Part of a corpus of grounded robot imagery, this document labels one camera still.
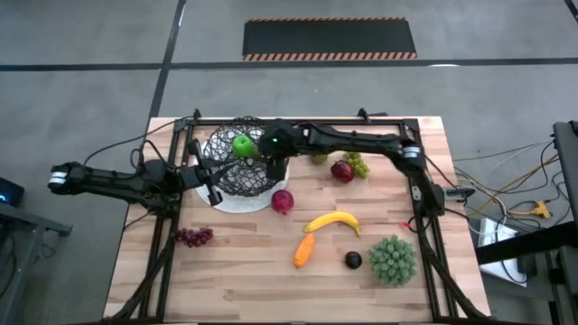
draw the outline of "grapes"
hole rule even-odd
[[[361,153],[344,153],[343,158],[347,160],[347,163],[353,168],[353,172],[356,176],[366,179],[369,176],[369,167],[365,164],[361,158]]]
[[[202,227],[199,231],[180,229],[174,234],[176,242],[182,242],[188,247],[206,245],[213,238],[213,229]]]

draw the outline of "butcher block surface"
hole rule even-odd
[[[442,119],[417,118],[426,154],[454,181]],[[149,130],[171,120],[153,118]],[[383,125],[336,128],[374,134],[397,133],[395,126]],[[194,136],[204,142],[214,130],[215,127],[195,127]],[[166,158],[171,136],[170,125],[147,138]],[[176,162],[181,160],[182,143],[180,146]],[[291,159],[286,189],[294,195],[295,205],[286,216],[271,208],[255,213],[229,214],[208,206],[196,190],[185,192],[179,228],[209,227],[215,237],[198,248],[177,244],[164,320],[431,320],[417,237],[400,226],[413,215],[407,178],[388,158],[362,154],[371,170],[368,179],[356,178],[343,184],[333,179],[330,172],[331,165],[341,155],[333,153],[319,166],[311,164],[306,156]],[[155,157],[148,146],[144,156],[146,159]],[[429,166],[429,171],[435,182],[449,187],[433,166]],[[462,211],[457,203],[448,203],[448,207]],[[315,248],[311,260],[305,267],[296,269],[294,252],[304,236],[303,229],[314,218],[333,211],[346,211],[355,216],[360,223],[361,237],[356,237],[344,224],[322,227],[314,232]],[[145,212],[141,206],[131,206],[126,223]],[[452,277],[476,307],[489,314],[466,220],[446,214],[440,217],[440,223]],[[105,316],[117,312],[143,279],[153,229],[154,216],[149,216],[123,234]],[[368,263],[368,249],[382,238],[393,235],[413,244],[417,253],[417,275],[406,286],[398,288],[380,284]],[[363,264],[357,270],[350,270],[343,263],[349,251],[357,251],[363,258]],[[443,286],[437,275],[435,279],[442,314],[447,315]],[[160,276],[153,288],[151,314],[156,308],[159,282]]]

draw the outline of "white plate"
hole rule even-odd
[[[203,143],[200,146],[200,149],[204,152],[206,146],[207,142]],[[197,164],[197,160],[195,159],[192,164],[193,165]],[[214,206],[213,208],[227,213],[248,213],[259,211],[261,209],[268,207],[269,204],[271,204],[271,197],[273,196],[273,194],[278,190],[283,190],[287,186],[288,179],[289,179],[289,166],[287,166],[284,181],[279,181],[271,190],[266,190],[255,197],[229,195],[225,191],[220,189],[219,186],[216,186],[217,190],[220,192],[220,195],[223,197],[223,201],[219,205]],[[195,190],[197,191],[197,194],[199,194],[200,198],[204,200],[205,203],[210,205],[209,190],[207,189],[207,187],[201,186],[196,188]]]

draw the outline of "striped mat border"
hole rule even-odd
[[[319,22],[319,21],[359,21],[359,20],[405,20],[405,17],[309,17],[309,18],[256,18],[252,22]]]
[[[243,61],[289,61],[289,60],[414,60],[415,52],[371,53],[263,53],[243,56]]]

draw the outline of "wire basket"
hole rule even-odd
[[[233,140],[240,135],[248,136],[253,145],[265,131],[265,121],[252,116],[233,119],[221,125],[212,135],[203,150],[205,157],[220,162],[231,162],[233,167],[220,179],[219,188],[229,195],[255,197],[271,190],[278,181],[266,177],[266,163],[258,159],[243,158],[233,153]]]

